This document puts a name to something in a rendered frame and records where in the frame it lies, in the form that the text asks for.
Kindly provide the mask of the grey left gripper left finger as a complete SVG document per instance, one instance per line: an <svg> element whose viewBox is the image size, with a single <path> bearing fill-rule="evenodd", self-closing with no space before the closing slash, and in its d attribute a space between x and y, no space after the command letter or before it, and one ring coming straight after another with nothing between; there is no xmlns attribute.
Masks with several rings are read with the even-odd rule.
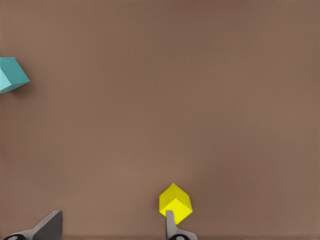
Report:
<svg viewBox="0 0 320 240"><path fill-rule="evenodd" d="M60 240L63 234L63 212L54 210L32 229L13 233L3 240Z"/></svg>

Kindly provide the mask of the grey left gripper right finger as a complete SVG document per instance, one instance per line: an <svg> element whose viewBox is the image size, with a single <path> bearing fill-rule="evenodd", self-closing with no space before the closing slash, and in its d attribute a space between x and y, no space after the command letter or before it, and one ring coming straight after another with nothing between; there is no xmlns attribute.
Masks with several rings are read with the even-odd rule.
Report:
<svg viewBox="0 0 320 240"><path fill-rule="evenodd" d="M186 230L177 227L172 210L166 211L166 240L198 240L198 237Z"/></svg>

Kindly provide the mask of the teal blue cube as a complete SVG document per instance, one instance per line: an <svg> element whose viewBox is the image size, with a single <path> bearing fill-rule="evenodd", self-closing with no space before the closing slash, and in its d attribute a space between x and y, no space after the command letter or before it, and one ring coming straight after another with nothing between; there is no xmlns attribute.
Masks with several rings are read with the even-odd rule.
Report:
<svg viewBox="0 0 320 240"><path fill-rule="evenodd" d="M0 94L19 88L30 80L14 57L0 57Z"/></svg>

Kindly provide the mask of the yellow cube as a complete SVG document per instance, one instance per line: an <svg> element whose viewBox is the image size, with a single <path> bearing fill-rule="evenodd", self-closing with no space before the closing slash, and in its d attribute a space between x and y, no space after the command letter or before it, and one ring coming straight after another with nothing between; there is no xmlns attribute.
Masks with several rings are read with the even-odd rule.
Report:
<svg viewBox="0 0 320 240"><path fill-rule="evenodd" d="M167 211L173 211L176 225L193 212L190 196L175 183L159 195L159 212L166 217Z"/></svg>

